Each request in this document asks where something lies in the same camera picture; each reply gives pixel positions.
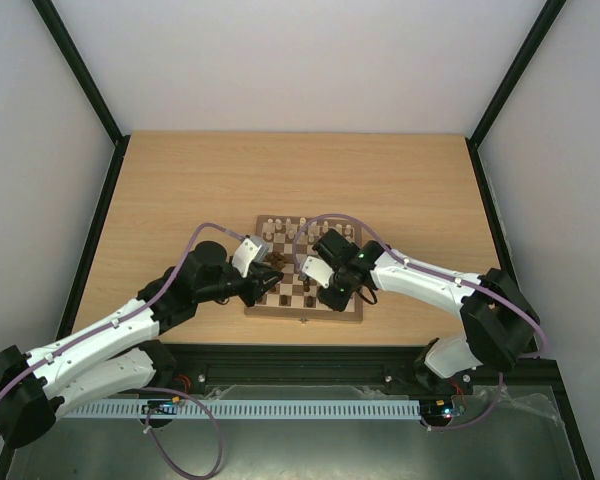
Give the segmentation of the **wooden chess board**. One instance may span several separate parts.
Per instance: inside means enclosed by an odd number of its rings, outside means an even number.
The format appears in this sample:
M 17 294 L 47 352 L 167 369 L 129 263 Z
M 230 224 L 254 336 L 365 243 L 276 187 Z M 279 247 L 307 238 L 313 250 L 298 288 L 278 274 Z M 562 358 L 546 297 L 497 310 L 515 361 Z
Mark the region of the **wooden chess board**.
M 330 229 L 336 230 L 349 242 L 362 241 L 361 228 L 348 221 L 326 218 L 308 225 L 298 240 L 294 237 L 300 227 L 307 224 L 305 217 L 260 215 L 255 224 L 255 235 L 263 239 L 270 252 L 280 252 L 286 257 L 286 265 L 277 270 L 283 273 L 284 283 L 277 300 L 259 299 L 252 307 L 244 309 L 247 316 L 288 318 L 306 322 L 309 320 L 360 323 L 363 320 L 363 300 L 356 294 L 351 297 L 342 312 L 331 310 L 317 298 L 318 284 L 303 280 L 296 273 L 294 259 L 302 261 L 315 254 L 313 246 Z

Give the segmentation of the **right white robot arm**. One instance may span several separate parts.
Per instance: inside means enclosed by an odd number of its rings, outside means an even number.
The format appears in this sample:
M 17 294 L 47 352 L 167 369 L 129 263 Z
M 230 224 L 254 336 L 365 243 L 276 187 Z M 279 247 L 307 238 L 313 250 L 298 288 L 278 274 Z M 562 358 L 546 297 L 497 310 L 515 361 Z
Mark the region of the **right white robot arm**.
M 368 289 L 370 304 L 379 291 L 397 293 L 461 321 L 460 333 L 431 340 L 411 368 L 413 381 L 427 391 L 438 391 L 480 366 L 511 371 L 540 334 L 536 312 L 502 270 L 478 275 L 443 269 L 376 240 L 358 247 L 335 230 L 324 234 L 313 250 L 299 269 L 317 283 L 319 301 L 333 311 L 343 311 L 353 295 Z

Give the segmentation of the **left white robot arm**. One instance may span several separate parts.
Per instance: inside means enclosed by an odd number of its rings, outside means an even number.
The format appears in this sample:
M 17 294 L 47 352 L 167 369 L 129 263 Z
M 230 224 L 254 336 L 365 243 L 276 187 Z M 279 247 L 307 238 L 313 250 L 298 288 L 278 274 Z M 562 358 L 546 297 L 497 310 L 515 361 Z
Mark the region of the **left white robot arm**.
M 229 256 L 203 241 L 116 311 L 48 345 L 0 351 L 0 438 L 11 449 L 39 439 L 73 409 L 115 393 L 165 386 L 175 361 L 158 336 L 200 304 L 233 297 L 255 305 L 284 277 L 267 249 L 245 239 Z

